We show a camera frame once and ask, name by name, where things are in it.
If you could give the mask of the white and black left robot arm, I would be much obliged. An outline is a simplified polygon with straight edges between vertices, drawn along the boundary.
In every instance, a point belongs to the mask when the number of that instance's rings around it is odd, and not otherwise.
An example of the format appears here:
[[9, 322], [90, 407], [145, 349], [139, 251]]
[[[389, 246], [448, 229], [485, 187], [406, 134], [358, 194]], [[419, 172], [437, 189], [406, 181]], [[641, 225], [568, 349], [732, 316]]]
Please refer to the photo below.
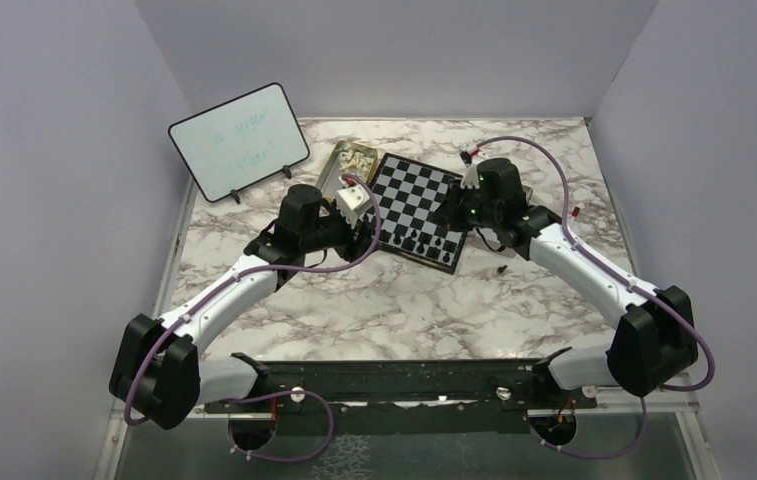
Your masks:
[[124, 404], [129, 426], [152, 421], [179, 425], [200, 403], [231, 397], [252, 411], [267, 401], [268, 384], [251, 372], [231, 384], [203, 379], [200, 355], [225, 327], [280, 290], [295, 274], [327, 273], [308, 267], [307, 254], [333, 249], [342, 270], [366, 260], [380, 240], [379, 202], [359, 178], [346, 174], [332, 200], [307, 184], [290, 187], [277, 217], [245, 247], [218, 280], [181, 306], [151, 318], [139, 314], [125, 326], [108, 383]]

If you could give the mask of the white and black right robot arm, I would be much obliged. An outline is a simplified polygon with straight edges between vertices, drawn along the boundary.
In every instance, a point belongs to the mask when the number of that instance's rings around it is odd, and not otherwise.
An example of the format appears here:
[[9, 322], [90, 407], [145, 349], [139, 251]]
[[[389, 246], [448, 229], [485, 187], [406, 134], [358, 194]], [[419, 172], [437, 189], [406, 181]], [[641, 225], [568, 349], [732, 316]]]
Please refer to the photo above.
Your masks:
[[533, 398], [554, 407], [571, 390], [620, 387], [644, 397], [698, 359], [692, 305], [680, 288], [659, 289], [601, 257], [549, 208], [530, 204], [517, 167], [485, 160], [448, 183], [431, 220], [451, 230], [492, 230], [507, 249], [548, 270], [612, 326], [611, 340], [565, 348], [533, 367]]

